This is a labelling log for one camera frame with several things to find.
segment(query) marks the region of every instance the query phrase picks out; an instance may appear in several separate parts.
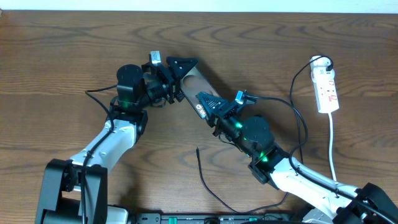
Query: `wood grain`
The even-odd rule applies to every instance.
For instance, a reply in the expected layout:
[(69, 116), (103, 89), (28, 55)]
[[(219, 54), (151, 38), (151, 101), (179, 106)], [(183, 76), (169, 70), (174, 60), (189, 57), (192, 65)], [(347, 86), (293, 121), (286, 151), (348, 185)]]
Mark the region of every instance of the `wood grain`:
[[(103, 126), (105, 113), (83, 90), (113, 85), (116, 70), (147, 62), (151, 50), (197, 57), (223, 97), (237, 90), (287, 99), (312, 55), (333, 58), (340, 109), (335, 120), (339, 181), (382, 187), (398, 203), (398, 16), (367, 14), (6, 11), (0, 19), (0, 222), (31, 223), (43, 170), (68, 159)], [(328, 119), (317, 113), (305, 70), (295, 102), (308, 124), (306, 165), (330, 176)], [(115, 91), (98, 93), (109, 101)], [(287, 151), (297, 130), (290, 109), (260, 102)], [(283, 192), (259, 184), (248, 158), (220, 143), (187, 101), (148, 109), (146, 132), (109, 177), (109, 203), (137, 211), (228, 212), (200, 183), (195, 148), (213, 191), (244, 211)], [(291, 195), (276, 210), (298, 210)]]

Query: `white power strip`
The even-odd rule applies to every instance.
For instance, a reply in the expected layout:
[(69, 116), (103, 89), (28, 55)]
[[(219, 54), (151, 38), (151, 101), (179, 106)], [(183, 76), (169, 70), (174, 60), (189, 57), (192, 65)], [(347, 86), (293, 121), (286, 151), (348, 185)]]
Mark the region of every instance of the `white power strip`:
[(335, 70), (327, 71), (331, 61), (322, 57), (311, 63), (311, 79), (319, 113), (331, 113), (339, 108), (335, 85)]

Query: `wooden table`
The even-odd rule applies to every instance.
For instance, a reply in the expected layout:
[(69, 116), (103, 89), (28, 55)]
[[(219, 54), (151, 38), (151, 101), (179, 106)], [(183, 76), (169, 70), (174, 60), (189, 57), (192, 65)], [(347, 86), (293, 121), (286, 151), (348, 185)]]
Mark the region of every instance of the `wooden table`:
[[(105, 113), (84, 90), (117, 82), (125, 64), (151, 50), (196, 57), (219, 93), (238, 90), (288, 99), (294, 74), (317, 54), (335, 62), (340, 109), (335, 166), (340, 182), (372, 182), (398, 203), (398, 16), (359, 14), (6, 11), (0, 19), (0, 222), (31, 223), (46, 164), (68, 159), (102, 129)], [(309, 128), (304, 161), (330, 176), (328, 117), (317, 112), (309, 69), (294, 98)], [(116, 91), (98, 93), (108, 103)], [(135, 211), (228, 212), (202, 186), (239, 211), (284, 195), (261, 185), (249, 159), (212, 136), (186, 100), (149, 108), (144, 135), (109, 177), (108, 202)], [(277, 142), (297, 143), (295, 118), (278, 102), (259, 102)], [(79, 198), (79, 194), (69, 194)], [(275, 210), (298, 210), (296, 196)]]

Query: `robotic arm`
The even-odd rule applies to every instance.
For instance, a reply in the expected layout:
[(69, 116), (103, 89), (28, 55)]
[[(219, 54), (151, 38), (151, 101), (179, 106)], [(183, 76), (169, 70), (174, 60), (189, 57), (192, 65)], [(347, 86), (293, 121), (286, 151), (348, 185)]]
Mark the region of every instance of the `robotic arm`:
[[(150, 62), (141, 68), (125, 65), (118, 70), (118, 96), (111, 101), (111, 117), (107, 118), (103, 130), (69, 160), (53, 159), (47, 165), (35, 223), (81, 223), (81, 202), (62, 197), (62, 192), (81, 190), (81, 170), (87, 152), (108, 133), (113, 120), (113, 132), (95, 149), (85, 169), (87, 223), (136, 224), (134, 215), (126, 209), (108, 205), (107, 178), (119, 158), (144, 133), (148, 118), (143, 108), (162, 100), (170, 104), (174, 103), (174, 98), (183, 100), (181, 82), (195, 67), (197, 60), (167, 57), (167, 63), (169, 66), (165, 68), (160, 62), (159, 52), (151, 52)], [(144, 72), (150, 72), (152, 82), (145, 84)], [(251, 157), (248, 167), (260, 183), (270, 184), (278, 190), (302, 198), (332, 219), (333, 223), (362, 223), (375, 218), (371, 210), (337, 195), (330, 189), (344, 192), (376, 210), (383, 211), (390, 218), (398, 219), (398, 208), (384, 191), (373, 184), (369, 183), (362, 189), (341, 184), (292, 158), (294, 167), (300, 169), (298, 174), (289, 161), (289, 153), (274, 141), (263, 117), (253, 116), (241, 121), (240, 114), (246, 104), (256, 103), (254, 99), (247, 97), (246, 92), (239, 91), (231, 103), (204, 92), (197, 94), (197, 100), (200, 106), (191, 101), (190, 103), (196, 110), (203, 109), (198, 114), (202, 118), (206, 115), (208, 125), (215, 128), (213, 135), (224, 134), (239, 150)]]

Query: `white wall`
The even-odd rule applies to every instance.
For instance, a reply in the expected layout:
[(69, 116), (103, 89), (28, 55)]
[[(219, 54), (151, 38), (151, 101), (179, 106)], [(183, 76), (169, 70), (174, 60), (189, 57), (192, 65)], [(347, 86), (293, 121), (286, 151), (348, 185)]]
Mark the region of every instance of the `white wall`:
[(2, 9), (398, 13), (398, 0), (1, 0)]

